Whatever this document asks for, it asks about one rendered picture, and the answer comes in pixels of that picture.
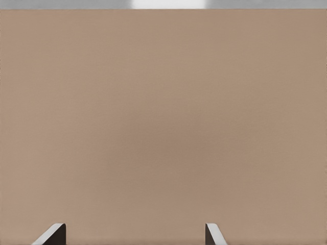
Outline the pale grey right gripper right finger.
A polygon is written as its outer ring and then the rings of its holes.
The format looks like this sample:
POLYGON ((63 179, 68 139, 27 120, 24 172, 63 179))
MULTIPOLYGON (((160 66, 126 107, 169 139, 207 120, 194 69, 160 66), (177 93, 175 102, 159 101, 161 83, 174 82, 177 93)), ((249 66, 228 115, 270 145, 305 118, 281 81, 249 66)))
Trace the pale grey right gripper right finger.
POLYGON ((217 224, 205 224, 205 245, 227 245, 217 224))

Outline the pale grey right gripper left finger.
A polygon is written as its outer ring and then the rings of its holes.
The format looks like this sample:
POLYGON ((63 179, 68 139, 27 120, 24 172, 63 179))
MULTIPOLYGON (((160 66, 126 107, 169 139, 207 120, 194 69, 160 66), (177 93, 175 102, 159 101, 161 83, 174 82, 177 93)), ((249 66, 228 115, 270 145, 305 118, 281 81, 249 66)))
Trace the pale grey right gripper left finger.
POLYGON ((31 245, 66 245, 66 224, 51 225, 31 245))

